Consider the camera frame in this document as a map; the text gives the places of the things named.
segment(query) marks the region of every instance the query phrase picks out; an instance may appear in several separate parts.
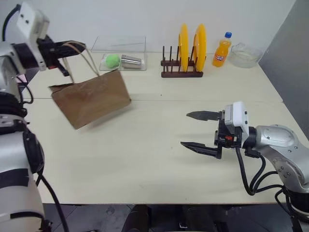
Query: plastic bottle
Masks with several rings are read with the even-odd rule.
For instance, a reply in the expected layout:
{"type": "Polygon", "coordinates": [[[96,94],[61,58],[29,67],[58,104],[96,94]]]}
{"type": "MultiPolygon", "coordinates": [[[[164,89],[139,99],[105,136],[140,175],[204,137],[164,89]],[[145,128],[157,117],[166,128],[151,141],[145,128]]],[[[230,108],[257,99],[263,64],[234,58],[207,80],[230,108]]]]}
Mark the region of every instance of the plastic bottle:
{"type": "Polygon", "coordinates": [[[228,54],[228,48],[231,45],[231,38],[232,33],[226,32],[225,38],[220,40],[220,45],[216,50],[216,53],[214,54],[212,65],[216,67],[221,67],[224,64],[224,61],[228,54]]]}

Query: wire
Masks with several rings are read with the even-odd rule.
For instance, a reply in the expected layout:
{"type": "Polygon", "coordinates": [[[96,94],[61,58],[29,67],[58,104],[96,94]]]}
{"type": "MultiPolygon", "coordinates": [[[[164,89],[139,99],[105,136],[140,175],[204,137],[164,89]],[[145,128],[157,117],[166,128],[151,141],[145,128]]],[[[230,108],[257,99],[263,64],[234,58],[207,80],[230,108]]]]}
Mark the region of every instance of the wire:
{"type": "Polygon", "coordinates": [[[244,166],[244,164],[243,164],[243,160],[242,160],[242,157],[241,157],[240,148],[239,148],[239,147],[236,147],[235,150],[236,150],[236,154],[237,154],[237,158],[238,158],[238,162],[239,162],[240,174],[241,174],[241,178],[242,178],[243,185],[244,185],[245,190],[247,191],[247,193],[248,193],[250,196],[253,196],[254,193],[250,191],[249,186],[248,186],[248,181],[247,181],[245,166],[244,166]]]}
{"type": "Polygon", "coordinates": [[[31,100],[30,100],[30,101],[23,101],[23,95],[22,95],[21,92],[19,92],[19,93],[20,93],[20,99],[21,99],[22,103],[23,103],[23,104],[25,104],[25,103],[26,103],[26,104],[32,104],[33,101],[34,101],[34,98],[33,98],[33,94],[32,94],[32,92],[31,92],[30,88],[27,86],[27,84],[26,84],[25,82],[23,82],[22,79],[19,78],[19,76],[16,76],[16,78],[25,86],[25,88],[28,90],[28,92],[29,92],[29,94],[30,94],[30,97],[31,97],[31,100]]]}
{"type": "Polygon", "coordinates": [[[53,188],[50,186],[50,184],[47,182],[47,180],[45,179],[45,177],[43,175],[42,175],[42,182],[46,185],[48,191],[50,192],[50,194],[53,197],[53,200],[55,202],[55,205],[56,205],[56,208],[57,208],[57,211],[58,211],[58,214],[59,214],[62,226],[63,226],[63,231],[64,232],[69,232],[69,227],[68,227],[66,218],[65,218],[65,216],[63,214],[63,211],[61,209],[61,205],[60,205],[60,203],[58,201],[58,198],[57,198],[53,188]]]}
{"type": "Polygon", "coordinates": [[[41,170],[38,171],[38,178],[37,178],[37,181],[35,182],[36,186],[38,186],[40,181],[42,180],[43,171],[44,171],[44,166],[42,167],[41,170]]]}
{"type": "Polygon", "coordinates": [[[262,166],[260,168],[260,170],[257,172],[257,174],[255,174],[255,176],[253,177],[251,183],[250,183],[250,186],[249,186],[249,189],[254,192],[254,184],[256,183],[257,179],[260,177],[260,175],[263,173],[264,169],[265,169],[265,166],[266,166],[266,161],[265,161],[265,158],[261,155],[261,154],[258,154],[259,158],[261,159],[262,161],[262,166]]]}
{"type": "Polygon", "coordinates": [[[23,94],[22,94],[22,90],[20,89],[20,85],[18,85],[18,92],[19,92],[19,96],[20,96],[20,102],[23,104],[24,97],[23,97],[23,94]]]}
{"type": "MultiPolygon", "coordinates": [[[[243,182],[243,185],[245,187],[245,190],[247,191],[247,193],[250,195],[250,196],[253,196],[254,194],[258,193],[258,192],[262,192],[262,191],[265,191],[265,190],[268,190],[268,189],[271,189],[271,188],[283,188],[282,185],[269,185],[269,186],[266,186],[266,187],[263,187],[263,188],[260,188],[260,189],[257,189],[258,186],[260,185],[260,183],[269,175],[271,174],[274,174],[273,172],[269,172],[269,173],[266,173],[264,174],[260,179],[258,179],[256,181],[256,184],[255,186],[253,187],[253,189],[251,189],[249,186],[248,186],[248,180],[247,180],[247,176],[246,176],[246,171],[245,171],[245,167],[244,167],[244,164],[243,164],[243,160],[242,160],[242,156],[241,156],[241,152],[240,152],[240,148],[239,147],[236,147],[235,148],[236,150],[236,154],[237,154],[237,158],[238,158],[238,161],[239,161],[239,166],[240,166],[240,174],[241,174],[241,179],[242,179],[242,182],[243,182]]],[[[260,170],[264,170],[265,167],[263,167],[263,160],[265,159],[262,159],[262,167],[260,168],[260,170]]],[[[260,171],[254,176],[254,177],[259,177],[259,174],[260,171]]]]}
{"type": "Polygon", "coordinates": [[[262,175],[261,178],[258,179],[257,182],[255,183],[255,186],[254,186],[254,188],[253,188],[253,191],[254,191],[254,192],[257,192],[257,191],[258,191],[257,188],[259,187],[260,183],[261,183],[266,177],[268,177],[269,175],[272,175],[272,174],[278,174],[278,172],[276,172],[276,171],[271,171],[271,172],[268,172],[268,173],[265,173],[264,175],[262,175]]]}
{"type": "Polygon", "coordinates": [[[269,185],[269,186],[266,186],[266,187],[263,187],[263,188],[260,188],[258,189],[255,193],[258,193],[258,192],[263,192],[265,190],[268,190],[268,189],[273,189],[273,188],[283,188],[283,185],[269,185]]]}
{"type": "Polygon", "coordinates": [[[283,193],[283,189],[280,189],[276,194],[275,194],[275,200],[280,205],[280,207],[289,215],[292,216],[291,213],[283,206],[283,204],[279,201],[278,196],[283,193]]]}
{"type": "Polygon", "coordinates": [[[3,26],[2,26],[2,41],[5,41],[5,32],[6,32],[6,27],[8,26],[8,23],[10,21],[10,19],[12,18],[12,16],[20,11],[21,5],[17,4],[12,10],[11,12],[9,12],[9,14],[6,16],[3,26]]]}

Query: black cable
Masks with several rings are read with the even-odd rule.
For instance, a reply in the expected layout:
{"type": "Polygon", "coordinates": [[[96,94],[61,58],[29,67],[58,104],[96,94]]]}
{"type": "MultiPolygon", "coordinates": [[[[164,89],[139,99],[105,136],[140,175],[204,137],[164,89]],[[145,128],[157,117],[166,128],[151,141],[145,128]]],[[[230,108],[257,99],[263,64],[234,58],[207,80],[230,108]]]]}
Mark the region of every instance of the black cable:
{"type": "Polygon", "coordinates": [[[250,196],[253,196],[254,193],[250,191],[249,186],[248,186],[245,166],[243,164],[243,160],[242,160],[242,157],[241,157],[240,148],[236,147],[235,150],[236,150],[236,154],[237,154],[237,158],[238,158],[238,163],[239,163],[239,167],[240,167],[240,174],[241,174],[243,185],[244,185],[245,190],[247,191],[247,193],[250,196]]]}
{"type": "Polygon", "coordinates": [[[253,192],[257,192],[257,188],[259,187],[260,183],[266,178],[268,177],[269,175],[272,175],[272,174],[278,174],[278,172],[276,171],[271,171],[271,172],[268,172],[268,173],[265,173],[264,175],[261,176],[260,179],[257,180],[257,182],[255,183],[255,186],[253,188],[253,192]]]}
{"type": "Polygon", "coordinates": [[[36,213],[36,212],[31,212],[31,211],[23,211],[23,212],[18,212],[18,213],[12,213],[10,214],[11,219],[16,219],[16,218],[40,218],[44,219],[44,216],[36,213]]]}
{"type": "Polygon", "coordinates": [[[256,193],[258,192],[263,192],[265,190],[268,190],[268,189],[273,189],[273,188],[283,188],[283,185],[269,185],[269,186],[266,186],[266,187],[263,187],[263,188],[260,188],[256,191],[256,193]]]}
{"type": "Polygon", "coordinates": [[[40,181],[42,180],[42,176],[43,176],[43,171],[44,171],[44,166],[42,167],[41,170],[38,171],[38,178],[35,182],[35,184],[38,186],[40,181]]]}
{"type": "Polygon", "coordinates": [[[20,79],[19,76],[16,76],[16,78],[25,86],[25,88],[28,90],[28,92],[29,92],[29,94],[30,94],[30,97],[31,97],[30,101],[24,101],[23,95],[22,95],[22,93],[20,92],[20,99],[22,100],[22,103],[23,103],[23,104],[25,104],[25,103],[26,103],[26,104],[32,104],[33,101],[34,101],[34,98],[33,98],[33,94],[32,94],[32,92],[31,92],[30,88],[28,87],[27,83],[23,82],[23,80],[20,79]]]}
{"type": "Polygon", "coordinates": [[[260,168],[260,170],[255,174],[255,176],[253,177],[251,183],[250,183],[250,186],[249,186],[249,189],[251,192],[255,192],[253,189],[254,189],[254,184],[256,183],[257,179],[260,177],[260,175],[263,173],[265,167],[266,167],[266,161],[265,161],[265,158],[259,154],[259,158],[261,159],[262,161],[262,166],[260,168]]]}
{"type": "Polygon", "coordinates": [[[20,89],[19,85],[18,85],[18,92],[19,92],[19,96],[20,96],[20,102],[23,104],[24,97],[23,97],[23,93],[22,93],[22,90],[20,89]]]}
{"type": "Polygon", "coordinates": [[[254,188],[250,189],[249,186],[248,186],[248,180],[247,180],[246,171],[245,171],[245,167],[244,167],[244,164],[243,164],[240,148],[236,147],[235,150],[236,150],[237,158],[238,158],[238,161],[239,161],[241,179],[242,179],[242,182],[243,182],[243,185],[245,187],[246,192],[250,196],[253,196],[254,194],[256,194],[258,192],[262,192],[262,191],[265,191],[265,190],[268,190],[268,189],[271,189],[271,188],[282,188],[283,187],[282,185],[269,185],[269,186],[257,189],[258,186],[260,185],[260,183],[262,182],[262,180],[264,180],[267,176],[272,174],[271,172],[269,172],[269,173],[264,174],[259,180],[257,180],[254,188]]]}
{"type": "Polygon", "coordinates": [[[5,41],[5,32],[6,32],[6,27],[8,26],[8,23],[10,21],[10,19],[12,18],[12,16],[20,11],[20,7],[21,5],[20,4],[17,4],[12,10],[11,12],[9,12],[9,14],[6,16],[5,20],[4,20],[4,23],[3,23],[3,26],[2,26],[2,41],[5,41]]]}
{"type": "Polygon", "coordinates": [[[275,194],[275,200],[280,205],[280,207],[289,215],[291,216],[291,213],[283,206],[283,204],[279,201],[278,196],[283,193],[283,189],[280,189],[278,192],[275,194]]]}
{"type": "Polygon", "coordinates": [[[63,211],[61,209],[61,205],[60,205],[60,203],[58,201],[58,198],[57,198],[54,190],[52,189],[52,187],[50,186],[50,184],[47,182],[47,180],[45,179],[45,177],[43,175],[42,175],[42,182],[46,185],[48,191],[50,192],[50,194],[53,197],[53,200],[55,202],[55,205],[56,205],[56,208],[57,208],[57,211],[58,211],[58,214],[59,214],[62,226],[63,226],[63,231],[64,232],[69,232],[69,227],[68,227],[66,218],[65,218],[65,216],[63,214],[63,211]]]}

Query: tennis ball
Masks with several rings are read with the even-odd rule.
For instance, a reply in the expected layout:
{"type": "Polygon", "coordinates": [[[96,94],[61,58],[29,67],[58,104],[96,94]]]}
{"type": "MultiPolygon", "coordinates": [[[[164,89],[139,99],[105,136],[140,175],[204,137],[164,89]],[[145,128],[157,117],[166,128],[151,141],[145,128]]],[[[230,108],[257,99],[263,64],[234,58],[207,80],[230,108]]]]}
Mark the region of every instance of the tennis ball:
{"type": "Polygon", "coordinates": [[[119,66],[120,57],[117,54],[108,55],[105,59],[105,64],[109,69],[119,66]]]}

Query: brown paper bag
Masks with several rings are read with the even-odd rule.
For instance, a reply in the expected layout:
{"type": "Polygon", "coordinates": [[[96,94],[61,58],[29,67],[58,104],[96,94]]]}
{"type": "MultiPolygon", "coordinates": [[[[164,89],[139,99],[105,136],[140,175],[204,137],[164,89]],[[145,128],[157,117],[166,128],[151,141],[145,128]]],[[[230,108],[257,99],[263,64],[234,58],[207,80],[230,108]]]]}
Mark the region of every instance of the brown paper bag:
{"type": "Polygon", "coordinates": [[[119,71],[112,71],[77,84],[49,88],[55,103],[75,129],[131,102],[119,71]]]}

